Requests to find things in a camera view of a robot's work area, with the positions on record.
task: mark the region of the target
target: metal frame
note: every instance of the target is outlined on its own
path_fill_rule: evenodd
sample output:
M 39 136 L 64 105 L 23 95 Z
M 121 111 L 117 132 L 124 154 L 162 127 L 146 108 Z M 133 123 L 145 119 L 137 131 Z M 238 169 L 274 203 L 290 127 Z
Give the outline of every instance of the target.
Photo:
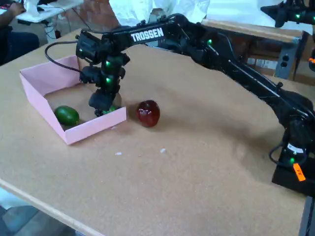
M 307 197 L 302 215 L 299 236 L 315 235 L 315 199 Z

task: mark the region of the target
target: orange label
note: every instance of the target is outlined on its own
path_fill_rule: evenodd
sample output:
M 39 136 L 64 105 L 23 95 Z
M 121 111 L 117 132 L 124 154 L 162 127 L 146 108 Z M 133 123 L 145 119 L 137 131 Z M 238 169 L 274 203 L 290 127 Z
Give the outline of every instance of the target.
M 304 176 L 304 174 L 303 174 L 303 172 L 301 170 L 301 167 L 300 167 L 300 165 L 298 163 L 294 163 L 293 164 L 293 168 L 295 170 L 296 176 L 299 179 L 299 181 L 306 180 L 306 178 L 305 178 L 305 176 Z

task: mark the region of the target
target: black cable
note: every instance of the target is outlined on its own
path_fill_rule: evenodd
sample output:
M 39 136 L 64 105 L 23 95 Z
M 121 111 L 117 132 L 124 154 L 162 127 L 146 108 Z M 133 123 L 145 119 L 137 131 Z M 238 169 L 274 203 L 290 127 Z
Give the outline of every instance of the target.
M 77 16 L 81 19 L 81 21 L 89 28 L 89 30 L 91 30 L 91 27 L 82 19 L 82 17 L 79 15 L 78 12 L 76 12 L 76 10 L 74 10 L 74 8 L 72 9 L 75 14 L 77 14 Z
M 47 52 L 48 52 L 48 49 L 50 49 L 52 46 L 55 46 L 55 45 L 58 45 L 58 44 L 71 44 L 71 43 L 77 43 L 78 41 L 68 41 L 68 42 L 55 42 L 55 43 L 52 43 L 50 45 L 48 45 L 45 49 L 45 56 L 46 58 L 51 61 L 52 63 L 58 65 L 58 66 L 61 66 L 65 69 L 68 69 L 68 70 L 73 70 L 73 71 L 76 71 L 76 72 L 79 72 L 81 75 L 83 75 L 85 77 L 85 74 L 81 71 L 81 70 L 78 70 L 76 68 L 73 68 L 73 67 L 70 67 L 70 66 L 66 66 L 66 65 L 63 65 L 59 62 L 56 62 L 55 60 L 53 60 L 50 56 L 48 56 Z
M 283 166 L 283 167 L 291 167 L 290 165 L 286 165 L 280 161 L 277 161 L 275 160 L 273 157 L 272 157 L 272 154 L 280 147 L 283 147 L 283 142 L 281 141 L 277 146 L 275 146 L 273 149 L 270 150 L 269 152 L 269 159 L 275 163 L 276 165 L 278 166 Z M 299 165 L 302 165 L 304 162 L 306 162 L 307 160 L 307 155 L 306 155 L 306 149 L 302 149 L 303 150 L 303 159 L 298 163 Z
M 229 39 L 224 33 L 218 32 L 218 35 L 221 35 L 221 36 L 223 36 L 223 37 L 226 38 L 226 40 L 227 40 L 227 42 L 228 42 L 228 44 L 229 44 L 229 46 L 230 46 L 230 49 L 231 49 L 231 52 L 232 52 L 232 55 L 233 55 L 234 59 L 238 60 L 238 59 L 236 58 L 235 54 L 234 54 L 234 50 L 233 50 L 233 47 L 232 47 L 232 44 L 231 44 L 230 39 Z

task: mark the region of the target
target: robotic arm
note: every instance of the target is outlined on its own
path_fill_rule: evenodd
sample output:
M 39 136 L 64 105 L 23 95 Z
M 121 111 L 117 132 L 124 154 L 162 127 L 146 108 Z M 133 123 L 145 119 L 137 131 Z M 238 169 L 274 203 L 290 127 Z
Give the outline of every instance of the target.
M 284 26 L 288 21 L 315 24 L 315 0 L 310 0 L 309 7 L 305 6 L 304 0 L 286 0 L 278 5 L 263 6 L 261 10 L 276 21 L 277 28 Z
M 176 47 L 177 52 L 190 56 L 208 69 L 223 72 L 272 108 L 279 123 L 285 128 L 282 141 L 269 153 L 277 168 L 293 172 L 293 164 L 297 163 L 302 170 L 310 169 L 309 160 L 312 158 L 309 155 L 315 151 L 315 112 L 312 102 L 297 93 L 284 90 L 282 83 L 274 84 L 240 62 L 224 34 L 211 31 L 200 23 L 191 23 L 185 16 L 175 14 L 163 17 L 156 23 L 146 24 L 142 21 L 135 27 L 104 33 L 101 39 L 87 30 L 82 30 L 76 38 L 76 55 L 90 63 L 80 72 L 80 80 L 98 87 L 89 101 L 97 116 L 109 110 L 120 89 L 120 80 L 125 75 L 123 66 L 130 61 L 122 51 L 136 44 L 167 39 Z M 282 151 L 279 160 L 275 160 L 272 154 L 279 148 Z M 287 181 L 283 183 L 273 179 L 273 182 L 315 196 L 315 177 L 314 180 L 308 179 L 308 173 L 304 174 L 307 177 L 304 183 L 299 182 L 294 174 L 294 178 L 289 180 L 289 186 Z

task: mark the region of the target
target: person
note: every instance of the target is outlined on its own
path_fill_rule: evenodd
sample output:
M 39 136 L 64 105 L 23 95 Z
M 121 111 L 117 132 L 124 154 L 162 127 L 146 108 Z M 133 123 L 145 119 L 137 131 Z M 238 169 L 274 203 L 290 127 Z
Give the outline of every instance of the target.
M 25 9 L 20 3 L 13 3 L 0 15 L 0 65 L 10 62 L 39 47 L 36 34 L 28 32 L 12 32 L 11 21 Z

